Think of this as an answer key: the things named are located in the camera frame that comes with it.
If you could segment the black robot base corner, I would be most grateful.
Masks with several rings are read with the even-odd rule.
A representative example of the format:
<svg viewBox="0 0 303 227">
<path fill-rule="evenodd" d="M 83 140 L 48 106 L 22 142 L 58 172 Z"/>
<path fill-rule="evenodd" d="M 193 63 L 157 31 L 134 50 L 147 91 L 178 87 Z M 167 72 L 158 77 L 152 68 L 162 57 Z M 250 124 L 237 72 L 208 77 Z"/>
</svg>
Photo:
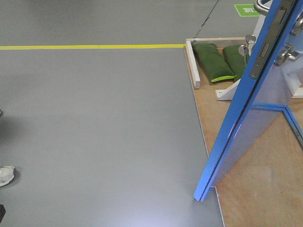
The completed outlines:
<svg viewBox="0 0 303 227">
<path fill-rule="evenodd" d="M 3 220 L 5 216 L 6 210 L 3 204 L 0 205 L 0 222 Z"/>
</svg>

